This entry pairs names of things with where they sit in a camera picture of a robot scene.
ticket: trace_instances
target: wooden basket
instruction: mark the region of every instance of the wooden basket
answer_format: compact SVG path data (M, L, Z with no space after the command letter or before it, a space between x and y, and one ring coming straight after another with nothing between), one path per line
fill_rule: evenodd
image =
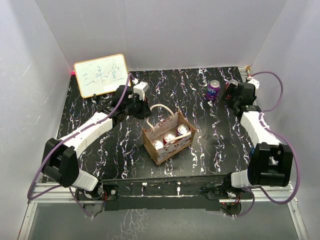
M191 145L196 134L196 129L184 118L181 111L178 111L175 114L173 114L173 112L169 108L160 104L154 105L150 109L152 110L152 108L154 107L164 107L171 113L170 117L168 117L166 120L162 122L159 122L155 126L152 126L149 123L149 118L147 118L146 121L149 124L150 129L142 129L143 145L145 146L147 152L150 154L155 164L159 165L168 158L171 158L176 153L180 152L182 149ZM169 141L164 146L164 148L156 150L156 148L153 145L153 142L155 140L163 141L165 134L168 132L176 133L178 126L181 124L187 125L189 127L189 132L181 136L182 138L179 139L179 141Z

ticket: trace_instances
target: soda can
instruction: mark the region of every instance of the soda can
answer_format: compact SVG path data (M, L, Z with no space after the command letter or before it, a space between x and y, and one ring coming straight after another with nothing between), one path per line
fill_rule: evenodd
M187 132L189 132L189 126L188 125L185 125L185 124L181 124L178 126L178 128L176 129L176 134L178 136L181 136L181 135L184 135L186 134Z
M164 143L160 140L153 141L152 145L154 146L155 150L163 149Z
M174 139L176 135L173 132L168 132L163 137L163 144L166 145L171 139Z
M208 84L208 89L205 94L205 98L209 101L213 101L217 98L220 90L220 82L217 80L212 80Z
M226 91L228 89L228 87L230 86L230 84L234 84L236 87L238 87L239 82L237 80L231 79L229 80L226 84L225 84L225 90ZM228 94L225 97L225 100L228 100L230 98L230 94Z

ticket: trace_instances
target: red soda can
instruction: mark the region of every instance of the red soda can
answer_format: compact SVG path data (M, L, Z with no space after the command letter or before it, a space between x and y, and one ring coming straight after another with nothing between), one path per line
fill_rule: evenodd
M173 132L168 132L163 137L163 144L166 145L171 139L174 139L176 135Z
M184 134L186 134L187 132L189 132L189 130L190 130L190 128L189 128L188 125L186 125L186 124L180 124L180 125L178 126L178 128L176 129L176 134L177 134L178 136L181 136L181 135L184 135Z
M160 140L153 141L152 145L154 146L155 150L159 150L164 147L164 143Z
M231 79L229 80L226 84L225 84L225 90L226 91L228 89L228 87L230 86L230 84L234 84L236 87L238 87L239 82L237 80ZM230 98L230 94L228 94L225 97L225 100L228 100Z

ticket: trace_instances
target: white plastic housing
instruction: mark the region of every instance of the white plastic housing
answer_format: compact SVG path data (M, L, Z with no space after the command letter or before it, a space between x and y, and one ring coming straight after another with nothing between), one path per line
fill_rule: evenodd
M256 80L256 79L252 78L252 77L248 78L248 79L250 79L250 80L247 83L254 85L255 89L258 90L259 87L260 87L260 82L258 80Z
M97 183L98 179L95 176L79 169L79 175L72 186L91 192L94 190Z
M231 185L234 188L252 187L248 179L248 170L231 173Z
M278 145L281 143L273 134L265 130L259 122L259 112L258 111L249 111L244 112L241 117L241 125L248 132L249 137L254 146L259 143L267 143L270 145Z
M103 112L96 112L92 116L92 118L90 118L85 124L80 126L77 130L75 130L72 133L70 133L69 135L61 138L61 140L64 140L76 132L80 133L77 136L68 140L64 145L66 145L68 147L73 146L74 150L76 152L76 157L79 158L81 153L90 144L92 144L102 134L104 134L112 129L112 127L113 127L112 119L109 118L109 119L103 121L102 123L96 124L95 126L92 126L89 129L86 129L83 132L81 132L81 130L84 129L85 127L89 126L90 124L95 124L97 121L104 119L106 116L107 115Z
M141 81L139 84L133 86L133 92L139 94L139 99L144 100L146 92L149 89L149 84L147 82Z

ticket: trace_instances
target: whiteboard frame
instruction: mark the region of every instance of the whiteboard frame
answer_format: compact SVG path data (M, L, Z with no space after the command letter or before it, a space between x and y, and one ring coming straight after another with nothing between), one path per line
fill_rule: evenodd
M83 96L83 95L82 95L81 88L80 88L80 83L79 83L78 76L77 76L77 72L76 72L76 64L81 64L81 63L85 63L85 62L90 62L90 61L94 61L94 60L98 60L98 59L110 58L110 57L114 57L114 56L118 56L118 55L122 55L123 60L124 60L124 65L125 65L126 73L127 73L127 75L129 75L128 67L127 67L127 63L126 63L126 58L125 58L125 56L124 56L122 53L118 53L118 54L114 54L114 55L110 55L110 56L98 57L98 58L94 58L94 59L90 59L90 60L85 60L85 61L78 61L78 62L76 62L75 64L73 64L73 69L74 69L74 72L75 72L75 78L76 78L76 81L77 81L77 83L78 83L80 95L81 95L81 97L82 97L83 99L92 98L92 97L94 97L94 95L90 95L90 96ZM102 95L102 94L109 94L109 93L113 93L113 92L115 92L115 91L106 91L106 92L102 92L102 93L96 94L96 96Z

